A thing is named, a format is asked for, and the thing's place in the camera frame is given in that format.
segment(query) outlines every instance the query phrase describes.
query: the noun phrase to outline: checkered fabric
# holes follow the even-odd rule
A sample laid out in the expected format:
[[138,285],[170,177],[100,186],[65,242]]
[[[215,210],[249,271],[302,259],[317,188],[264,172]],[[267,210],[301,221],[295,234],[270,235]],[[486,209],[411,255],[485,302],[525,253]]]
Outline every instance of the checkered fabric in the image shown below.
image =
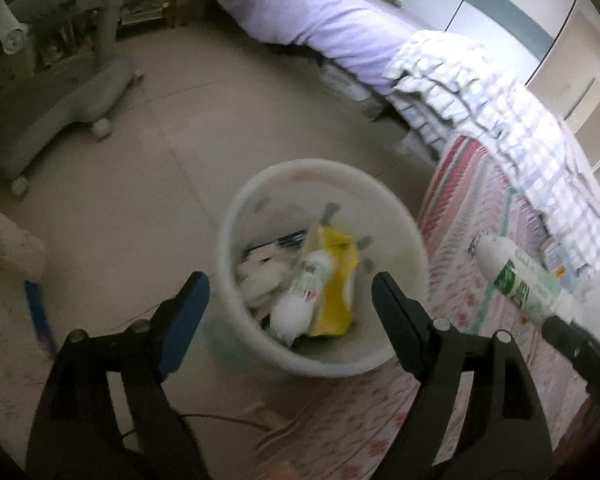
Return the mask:
[[477,42],[422,30],[384,76],[398,112],[440,152],[462,131],[490,151],[583,278],[600,270],[600,186],[566,124]]

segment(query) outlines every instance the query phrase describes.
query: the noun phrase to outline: caster wheel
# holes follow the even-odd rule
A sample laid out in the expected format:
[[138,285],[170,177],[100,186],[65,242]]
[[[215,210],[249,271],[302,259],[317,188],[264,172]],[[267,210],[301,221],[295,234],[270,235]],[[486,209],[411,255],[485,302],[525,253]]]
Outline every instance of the caster wheel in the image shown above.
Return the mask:
[[144,72],[141,70],[134,70],[134,74],[131,76],[130,86],[136,86],[144,79]]
[[102,117],[91,123],[91,135],[93,135],[96,140],[102,140],[109,137],[111,135],[111,121],[106,117]]
[[17,198],[22,198],[27,194],[29,190],[29,181],[23,176],[19,176],[16,180],[11,183],[11,192]]

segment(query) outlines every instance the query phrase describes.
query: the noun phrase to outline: yellow package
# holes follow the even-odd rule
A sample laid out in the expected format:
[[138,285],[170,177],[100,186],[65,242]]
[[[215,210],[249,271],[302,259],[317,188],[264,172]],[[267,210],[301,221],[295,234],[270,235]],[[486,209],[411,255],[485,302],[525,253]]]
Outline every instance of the yellow package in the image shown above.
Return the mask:
[[353,320],[351,303],[356,267],[360,263],[358,246],[353,237],[328,226],[317,227],[317,241],[336,261],[336,270],[327,281],[308,335],[344,335]]

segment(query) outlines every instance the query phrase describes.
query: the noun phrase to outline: gray stripe on cabinet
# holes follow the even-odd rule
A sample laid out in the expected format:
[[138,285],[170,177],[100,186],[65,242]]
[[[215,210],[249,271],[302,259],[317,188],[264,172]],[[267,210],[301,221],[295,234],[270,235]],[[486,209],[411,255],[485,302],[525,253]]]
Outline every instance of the gray stripe on cabinet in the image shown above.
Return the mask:
[[538,59],[551,49],[554,38],[509,0],[465,1],[507,30]]

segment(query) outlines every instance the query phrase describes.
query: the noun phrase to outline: green label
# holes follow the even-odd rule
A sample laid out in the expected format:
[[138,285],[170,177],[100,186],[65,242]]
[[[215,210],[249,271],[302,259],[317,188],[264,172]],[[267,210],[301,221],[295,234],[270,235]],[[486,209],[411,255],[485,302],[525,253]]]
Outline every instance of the green label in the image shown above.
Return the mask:
[[513,285],[516,281],[516,271],[511,259],[502,267],[500,274],[493,282],[493,285],[505,296],[513,290]]

